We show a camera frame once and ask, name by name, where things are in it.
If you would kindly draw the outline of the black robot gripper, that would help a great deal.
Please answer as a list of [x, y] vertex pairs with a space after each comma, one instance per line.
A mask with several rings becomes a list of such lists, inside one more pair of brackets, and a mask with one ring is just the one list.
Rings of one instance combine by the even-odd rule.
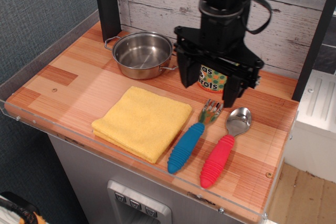
[[198, 81], [201, 65], [226, 76], [224, 108], [231, 108], [247, 88], [259, 85], [259, 71], [264, 62], [244, 43], [246, 33], [263, 31], [247, 27], [251, 0], [238, 1], [231, 8], [216, 8], [200, 0], [200, 28], [177, 26], [175, 49], [180, 78], [188, 88]]

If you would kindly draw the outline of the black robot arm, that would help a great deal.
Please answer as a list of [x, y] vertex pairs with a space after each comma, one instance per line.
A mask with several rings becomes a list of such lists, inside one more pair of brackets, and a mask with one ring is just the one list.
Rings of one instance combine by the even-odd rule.
[[266, 0], [200, 0], [200, 28], [177, 26], [174, 29], [182, 84], [187, 88], [197, 82], [201, 66], [225, 75], [225, 108], [231, 108], [247, 88], [259, 84], [259, 71], [264, 66], [244, 43], [246, 32], [256, 35], [270, 23], [267, 20], [255, 30], [247, 27], [252, 1], [272, 11]]

